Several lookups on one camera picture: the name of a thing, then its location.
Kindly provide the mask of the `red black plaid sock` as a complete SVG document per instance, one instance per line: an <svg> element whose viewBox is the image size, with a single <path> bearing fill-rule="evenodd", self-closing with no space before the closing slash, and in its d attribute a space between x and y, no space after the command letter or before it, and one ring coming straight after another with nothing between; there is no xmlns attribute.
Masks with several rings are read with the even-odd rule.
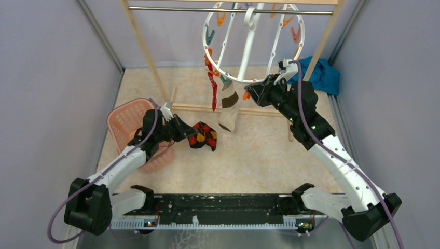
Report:
<svg viewBox="0 0 440 249"><path fill-rule="evenodd" d="M190 148L199 149L203 146L208 146L211 151L215 151L217 147L217 132L202 121L196 123L193 127L198 132L188 138Z"/></svg>

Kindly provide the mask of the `teal clothes peg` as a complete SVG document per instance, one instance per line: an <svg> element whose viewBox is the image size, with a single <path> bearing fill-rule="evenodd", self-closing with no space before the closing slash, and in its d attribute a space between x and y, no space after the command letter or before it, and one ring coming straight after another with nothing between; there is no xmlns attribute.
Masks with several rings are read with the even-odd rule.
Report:
<svg viewBox="0 0 440 249"><path fill-rule="evenodd" d="M219 78L226 87L229 87L232 83L232 80L229 79L228 77L225 77L224 75L220 75Z"/></svg>

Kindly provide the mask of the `red snowflake sock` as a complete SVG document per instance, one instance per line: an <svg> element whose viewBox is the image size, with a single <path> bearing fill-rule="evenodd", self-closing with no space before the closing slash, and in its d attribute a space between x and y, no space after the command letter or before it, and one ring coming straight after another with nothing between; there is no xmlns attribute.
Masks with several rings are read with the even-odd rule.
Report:
<svg viewBox="0 0 440 249"><path fill-rule="evenodd" d="M212 66L212 64L210 62L206 62L205 65L207 67L208 79L209 79L209 81L211 83L211 87L212 87L212 111L215 111L216 107L217 107L217 88L218 88L218 84L214 80L214 76L219 76L219 72L217 70L213 69L213 66Z"/></svg>

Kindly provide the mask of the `white round clip hanger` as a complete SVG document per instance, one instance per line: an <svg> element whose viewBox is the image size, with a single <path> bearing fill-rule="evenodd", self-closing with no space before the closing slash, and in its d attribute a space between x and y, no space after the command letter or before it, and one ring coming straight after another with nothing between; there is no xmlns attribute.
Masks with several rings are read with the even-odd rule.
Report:
<svg viewBox="0 0 440 249"><path fill-rule="evenodd" d="M301 58L306 40L305 12L294 4L234 2L227 9L217 2L208 10L202 27L204 66L210 62L220 75L234 82L249 84L263 81L279 57L279 40L289 31L295 51L288 59ZM253 56L263 56L266 69L263 76L246 76Z"/></svg>

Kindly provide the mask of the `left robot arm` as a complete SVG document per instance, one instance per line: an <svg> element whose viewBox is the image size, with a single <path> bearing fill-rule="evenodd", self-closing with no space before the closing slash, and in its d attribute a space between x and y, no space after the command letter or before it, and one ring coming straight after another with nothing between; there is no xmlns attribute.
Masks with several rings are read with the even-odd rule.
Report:
<svg viewBox="0 0 440 249"><path fill-rule="evenodd" d="M144 215L152 213L156 201L148 196L146 188L134 187L120 194L115 194L115 190L154 157L160 143L180 142L197 132L177 114L160 109L147 110L137 134L116 159L87 179L77 178L71 183L64 222L98 236L107 230L113 217L133 210Z"/></svg>

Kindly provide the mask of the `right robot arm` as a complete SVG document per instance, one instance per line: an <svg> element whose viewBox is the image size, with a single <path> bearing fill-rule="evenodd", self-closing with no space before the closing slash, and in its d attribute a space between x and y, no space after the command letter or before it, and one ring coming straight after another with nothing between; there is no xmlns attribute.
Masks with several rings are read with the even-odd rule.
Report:
<svg viewBox="0 0 440 249"><path fill-rule="evenodd" d="M289 85L276 74L246 85L244 90L257 106L272 106L289 121L294 139L323 163L344 191L337 195L305 183L292 193L295 212L321 212L341 222L358 241L365 241L390 224L398 246L403 248L393 218L402 204L400 197L374 184L347 153L333 127L318 113L318 96L310 82Z"/></svg>

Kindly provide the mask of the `blue crumpled cloth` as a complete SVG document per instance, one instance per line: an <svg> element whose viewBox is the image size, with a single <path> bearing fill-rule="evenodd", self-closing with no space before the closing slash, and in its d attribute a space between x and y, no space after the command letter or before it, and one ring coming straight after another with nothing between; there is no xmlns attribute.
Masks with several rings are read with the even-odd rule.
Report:
<svg viewBox="0 0 440 249"><path fill-rule="evenodd" d="M304 77L305 72L311 62L312 57L307 57L299 60L301 65L301 73ZM288 84L293 84L298 81L298 73L288 80ZM338 96L340 72L331 67L326 59L318 59L315 68L309 78L315 90L326 92L327 94Z"/></svg>

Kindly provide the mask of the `pink plastic laundry basket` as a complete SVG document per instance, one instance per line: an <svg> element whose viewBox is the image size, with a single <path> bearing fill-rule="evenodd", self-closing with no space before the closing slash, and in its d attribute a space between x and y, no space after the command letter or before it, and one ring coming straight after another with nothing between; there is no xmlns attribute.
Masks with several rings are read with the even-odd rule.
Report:
<svg viewBox="0 0 440 249"><path fill-rule="evenodd" d="M135 135L140 134L143 117L153 105L148 99L137 98L114 108L107 117L107 127L116 143L117 151L121 153ZM174 161L174 150L170 142L159 144L154 156L139 167L144 173L156 172Z"/></svg>

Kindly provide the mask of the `wooden rack frame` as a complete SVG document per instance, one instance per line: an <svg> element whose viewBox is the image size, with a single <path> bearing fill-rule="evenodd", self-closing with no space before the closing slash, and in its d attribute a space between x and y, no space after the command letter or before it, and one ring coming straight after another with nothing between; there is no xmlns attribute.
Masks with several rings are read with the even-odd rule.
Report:
<svg viewBox="0 0 440 249"><path fill-rule="evenodd" d="M241 1L238 3L252 3L251 1ZM138 23L136 21L136 18L133 14L133 11L135 10L143 10L143 11L180 11L180 12L207 12L209 8L186 8L186 7L142 7L142 6L131 6L128 1L121 1L121 6L125 11L125 14L128 18L128 21L133 29L134 35L137 39L137 42L140 46L141 52L143 53L143 56L147 62L147 65L149 66L150 71L152 72L154 79L156 81L156 85L159 88L162 97L164 99L168 99L169 101L172 101L174 96L168 95L163 82L158 74L156 65L154 63L153 57L150 54L150 50L148 48L148 45L142 35L142 32L138 26ZM306 71L305 77L306 79L310 78L310 75L312 74L313 69L315 68L315 65L324 49L324 46L327 43L327 40L329 38L330 33L332 32L334 25L340 15L340 12L345 4L345 1L263 1L262 3L266 3L268 7L270 8L273 3L279 3L279 4L294 4L297 6L297 8L300 11L305 12L304 15L329 15L329 21L327 23L327 26L324 30L324 33L321 37L321 40L312 56L311 62L309 64L309 67ZM301 67L298 65L298 74L301 73ZM212 111L212 105L206 106L206 105L196 105L196 104L183 104L183 103L173 103L172 108L176 110L182 110L182 111L188 111L188 112L210 112ZM221 113L222 107L217 108L215 111L212 112L219 112ZM238 108L238 114L243 115L254 115L254 116L275 116L275 112L273 110L257 110L254 108Z"/></svg>

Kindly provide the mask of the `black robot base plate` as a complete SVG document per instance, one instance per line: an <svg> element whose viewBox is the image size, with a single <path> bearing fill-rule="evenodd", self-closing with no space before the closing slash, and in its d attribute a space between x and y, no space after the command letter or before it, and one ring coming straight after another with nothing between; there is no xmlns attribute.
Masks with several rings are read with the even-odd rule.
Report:
<svg viewBox="0 0 440 249"><path fill-rule="evenodd" d="M318 211L300 210L290 194L155 194L147 205L128 216L146 215L161 225L186 225L197 217L201 225L281 224L287 216L311 218Z"/></svg>

